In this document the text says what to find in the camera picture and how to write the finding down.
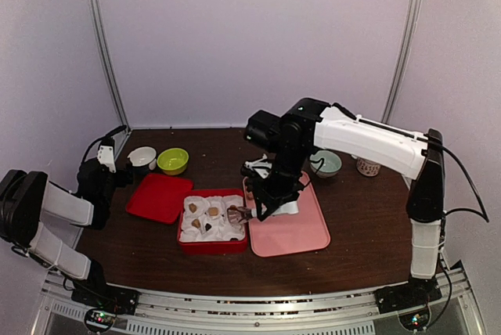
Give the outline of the red tin lid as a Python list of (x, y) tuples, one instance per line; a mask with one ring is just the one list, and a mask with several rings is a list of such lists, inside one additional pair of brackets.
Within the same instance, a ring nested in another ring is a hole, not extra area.
[(193, 189), (189, 179), (150, 173), (126, 205), (128, 214), (171, 225), (183, 209), (186, 194)]

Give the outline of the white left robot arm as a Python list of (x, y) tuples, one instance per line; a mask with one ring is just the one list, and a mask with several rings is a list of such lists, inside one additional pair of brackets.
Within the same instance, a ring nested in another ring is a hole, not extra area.
[(90, 144), (77, 170), (77, 189), (71, 192), (43, 171), (9, 170), (1, 180), (1, 238), (12, 249), (38, 263), (59, 270), (82, 283), (81, 292), (96, 307), (112, 301), (101, 264), (78, 252), (44, 221), (54, 218), (74, 228), (101, 230), (110, 218), (116, 189), (132, 184), (132, 168), (117, 168), (114, 133)]

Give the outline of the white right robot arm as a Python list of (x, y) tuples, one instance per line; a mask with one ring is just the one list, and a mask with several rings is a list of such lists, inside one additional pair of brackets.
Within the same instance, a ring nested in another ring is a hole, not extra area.
[(406, 213), (412, 225), (411, 280), (402, 286), (407, 304), (430, 292), (445, 221), (442, 135), (405, 131), (355, 115), (339, 103), (303, 98), (284, 115), (265, 110), (247, 121), (244, 138), (273, 158), (243, 163), (241, 173), (254, 198), (245, 218), (263, 222), (298, 210), (305, 161), (320, 150), (339, 151), (396, 171), (411, 181)]

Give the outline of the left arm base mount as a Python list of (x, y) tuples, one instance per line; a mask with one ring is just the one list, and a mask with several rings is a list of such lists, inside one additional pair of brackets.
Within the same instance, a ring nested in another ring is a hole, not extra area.
[(73, 288), (71, 300), (117, 315), (134, 315), (139, 302), (139, 292), (118, 286), (108, 286), (104, 294), (98, 294), (86, 287), (76, 286)]

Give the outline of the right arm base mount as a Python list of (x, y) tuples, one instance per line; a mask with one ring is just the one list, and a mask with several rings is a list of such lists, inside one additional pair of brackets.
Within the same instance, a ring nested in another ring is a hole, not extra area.
[(439, 288), (411, 286), (409, 283), (386, 286), (375, 290), (373, 294), (380, 314), (424, 306), (442, 298)]

